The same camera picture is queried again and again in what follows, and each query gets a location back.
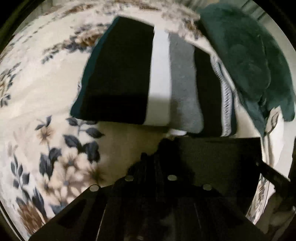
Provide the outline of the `small black garment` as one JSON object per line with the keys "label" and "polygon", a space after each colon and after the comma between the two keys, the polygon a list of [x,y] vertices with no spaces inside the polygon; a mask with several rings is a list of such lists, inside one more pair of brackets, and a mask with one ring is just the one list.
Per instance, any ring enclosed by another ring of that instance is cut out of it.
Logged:
{"label": "small black garment", "polygon": [[210,184],[246,214],[259,183],[260,160],[260,138],[163,138],[157,150],[142,153],[127,174],[152,178],[167,174],[197,186]]}

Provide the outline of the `stack of folded clothes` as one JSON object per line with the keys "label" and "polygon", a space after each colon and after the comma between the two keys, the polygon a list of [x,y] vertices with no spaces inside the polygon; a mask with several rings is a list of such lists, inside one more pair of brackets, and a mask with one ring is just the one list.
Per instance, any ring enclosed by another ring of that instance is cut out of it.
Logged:
{"label": "stack of folded clothes", "polygon": [[70,114],[206,138],[237,130],[234,94],[217,57],[177,34],[122,16],[93,48]]}

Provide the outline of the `floral fleece bed blanket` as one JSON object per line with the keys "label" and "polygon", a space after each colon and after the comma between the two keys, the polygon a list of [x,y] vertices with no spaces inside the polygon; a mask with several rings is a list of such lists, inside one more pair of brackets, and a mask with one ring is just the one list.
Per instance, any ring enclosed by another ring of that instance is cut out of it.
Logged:
{"label": "floral fleece bed blanket", "polygon": [[70,108],[94,45],[117,15],[212,52],[173,1],[45,1],[1,53],[1,224],[28,240],[91,184],[110,184],[170,133],[74,119]]}

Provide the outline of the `white cloth with tag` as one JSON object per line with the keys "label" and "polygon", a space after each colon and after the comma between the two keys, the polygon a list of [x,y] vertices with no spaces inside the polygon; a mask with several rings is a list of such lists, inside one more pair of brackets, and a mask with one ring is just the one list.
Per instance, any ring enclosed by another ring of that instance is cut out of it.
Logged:
{"label": "white cloth with tag", "polygon": [[271,167],[274,167],[280,160],[284,146],[283,133],[284,119],[281,107],[278,106],[270,111],[263,139],[266,162]]}

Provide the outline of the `dark green fleece garment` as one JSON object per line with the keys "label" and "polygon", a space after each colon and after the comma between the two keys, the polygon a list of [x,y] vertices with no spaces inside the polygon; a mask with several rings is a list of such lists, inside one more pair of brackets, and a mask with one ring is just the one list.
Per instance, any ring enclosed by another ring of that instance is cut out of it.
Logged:
{"label": "dark green fleece garment", "polygon": [[293,121],[295,93],[290,69],[266,28],[241,9],[222,3],[200,10],[199,23],[259,133],[264,134],[273,108],[280,107],[283,119]]}

